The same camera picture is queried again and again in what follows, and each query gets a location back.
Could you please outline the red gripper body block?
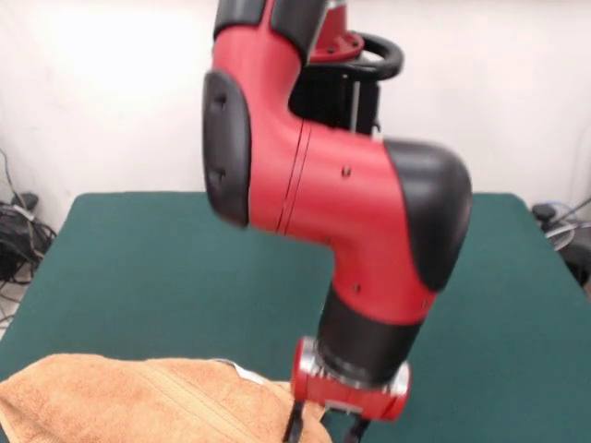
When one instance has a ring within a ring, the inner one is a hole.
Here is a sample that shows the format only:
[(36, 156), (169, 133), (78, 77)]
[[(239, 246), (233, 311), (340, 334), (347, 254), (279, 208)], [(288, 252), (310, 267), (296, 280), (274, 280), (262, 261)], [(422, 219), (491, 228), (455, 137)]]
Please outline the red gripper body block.
[(393, 379), (377, 388), (356, 388), (328, 375), (311, 375), (294, 368), (291, 388), (297, 401), (312, 401), (337, 411), (355, 413), (370, 421), (394, 421), (410, 391), (411, 366), (404, 362)]

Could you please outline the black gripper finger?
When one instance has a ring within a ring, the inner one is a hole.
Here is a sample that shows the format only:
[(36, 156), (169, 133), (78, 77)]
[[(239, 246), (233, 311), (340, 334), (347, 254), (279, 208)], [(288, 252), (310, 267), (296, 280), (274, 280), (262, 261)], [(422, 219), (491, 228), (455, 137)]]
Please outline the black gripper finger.
[(283, 443), (298, 443), (300, 441), (304, 428), (304, 407), (303, 401), (294, 401), (284, 430)]
[(344, 443), (360, 443), (365, 435), (370, 421), (362, 416), (357, 416), (352, 426), (344, 435)]

